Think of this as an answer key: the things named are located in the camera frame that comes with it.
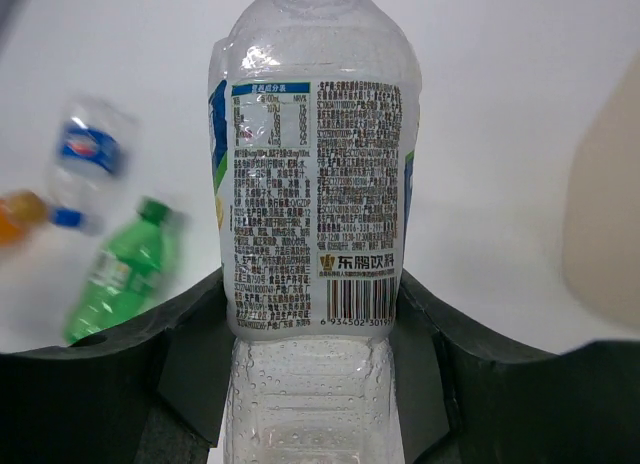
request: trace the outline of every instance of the white table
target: white table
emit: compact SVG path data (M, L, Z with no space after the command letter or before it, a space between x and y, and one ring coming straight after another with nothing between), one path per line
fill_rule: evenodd
M64 101L104 96L142 124L108 229L141 194L171 194L190 221L169 294L216 269L207 69L251 1L28 0L0 54L0 190L46 193ZM546 350L640 337L584 309L558 272L569 166L640 48L640 0L375 1L424 73L406 267L469 316ZM60 343L103 239L48 228L2 256L0 350Z

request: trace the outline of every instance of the green plastic bottle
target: green plastic bottle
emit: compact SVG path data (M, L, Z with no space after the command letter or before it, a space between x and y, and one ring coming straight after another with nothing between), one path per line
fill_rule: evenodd
M117 326L148 309L150 296L172 270L175 241L166 230L171 209L144 198L138 214L139 219L100 249L64 330L68 342Z

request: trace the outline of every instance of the blurry bottle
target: blurry bottle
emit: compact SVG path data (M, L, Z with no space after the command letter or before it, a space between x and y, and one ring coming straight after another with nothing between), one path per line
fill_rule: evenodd
M121 324L149 308L149 299L173 271L175 240L166 225L171 209L144 198L139 219L100 249L64 335L73 343Z
M47 220L47 205L31 191L0 197L0 246L24 239L35 226Z
M227 464L402 462L387 336L421 87L371 0L256 0L215 45Z
M107 188L119 173L133 120L108 102L77 97L65 112L56 158L49 175L51 221L76 228L110 200Z

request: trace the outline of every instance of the bottle cap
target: bottle cap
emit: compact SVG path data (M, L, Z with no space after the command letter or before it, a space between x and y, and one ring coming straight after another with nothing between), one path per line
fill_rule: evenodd
M145 197L138 207L138 214L145 221L160 225L171 215L171 209L160 201Z
M85 220L83 213L65 207L57 207L51 213L51 222L61 227L80 227Z

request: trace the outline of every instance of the orange bottle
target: orange bottle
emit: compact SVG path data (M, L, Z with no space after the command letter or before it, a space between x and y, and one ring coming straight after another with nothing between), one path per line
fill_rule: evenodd
M47 214L47 205L31 191L0 196L0 247L24 239Z

